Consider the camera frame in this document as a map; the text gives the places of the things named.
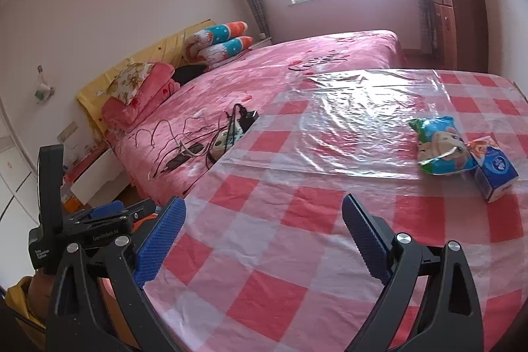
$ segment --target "snack bag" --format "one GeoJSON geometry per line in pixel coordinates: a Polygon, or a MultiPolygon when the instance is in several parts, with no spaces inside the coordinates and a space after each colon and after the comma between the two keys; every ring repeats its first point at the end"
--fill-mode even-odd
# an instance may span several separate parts
{"type": "Polygon", "coordinates": [[[475,139],[467,146],[478,165],[477,186],[488,203],[494,202],[513,187],[519,175],[491,136],[475,139]]]}
{"type": "Polygon", "coordinates": [[[418,133],[418,163],[423,171],[450,175],[475,168],[453,117],[415,118],[409,125],[418,133]]]}

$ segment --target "pink pillow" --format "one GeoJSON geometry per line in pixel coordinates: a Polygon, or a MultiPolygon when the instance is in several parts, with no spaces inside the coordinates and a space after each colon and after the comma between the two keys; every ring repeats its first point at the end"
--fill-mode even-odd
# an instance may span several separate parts
{"type": "Polygon", "coordinates": [[[144,106],[143,110],[139,115],[133,120],[132,123],[123,121],[123,107],[124,110],[128,109],[123,102],[114,99],[113,102],[110,98],[105,102],[101,112],[103,113],[103,119],[105,120],[106,125],[109,129],[114,131],[124,131],[125,133],[130,133],[138,127],[144,120],[149,118],[149,116],[154,112],[164,101],[171,97],[176,91],[180,89],[180,85],[177,82],[169,79],[165,85],[159,89],[159,91],[154,95],[152,99],[144,106]]]}
{"type": "Polygon", "coordinates": [[[174,74],[174,66],[157,61],[147,79],[143,82],[128,105],[115,97],[110,97],[101,108],[105,121],[115,118],[122,124],[132,124],[150,100],[158,93],[174,74]]]}

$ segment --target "black charger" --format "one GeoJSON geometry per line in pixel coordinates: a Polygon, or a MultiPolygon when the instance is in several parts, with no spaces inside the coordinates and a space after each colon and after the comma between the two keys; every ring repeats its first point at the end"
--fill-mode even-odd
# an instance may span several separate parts
{"type": "Polygon", "coordinates": [[[244,133],[246,133],[249,128],[255,123],[257,118],[259,117],[259,113],[257,111],[249,111],[249,112],[240,112],[240,119],[238,120],[238,123],[240,124],[240,128],[244,133]]]}

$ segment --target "power strip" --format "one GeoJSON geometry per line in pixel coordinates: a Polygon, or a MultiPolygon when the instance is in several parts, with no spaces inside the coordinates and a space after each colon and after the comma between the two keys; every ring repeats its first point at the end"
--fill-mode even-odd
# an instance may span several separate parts
{"type": "Polygon", "coordinates": [[[218,136],[216,136],[215,143],[212,149],[210,150],[211,157],[215,159],[215,161],[218,161],[227,150],[229,150],[236,142],[238,142],[240,138],[242,138],[242,136],[244,136],[244,131],[240,127],[238,121],[234,121],[229,132],[227,130],[224,130],[223,132],[220,132],[218,136]],[[226,148],[225,141],[227,139],[228,134],[229,141],[226,148]]]}

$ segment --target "white wardrobe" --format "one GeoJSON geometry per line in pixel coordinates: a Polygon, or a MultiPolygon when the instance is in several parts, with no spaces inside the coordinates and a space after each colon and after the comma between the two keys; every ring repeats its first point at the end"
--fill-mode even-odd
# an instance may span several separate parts
{"type": "Polygon", "coordinates": [[[7,290],[34,270],[29,230],[39,225],[36,175],[15,146],[0,114],[0,286],[7,290]]]}

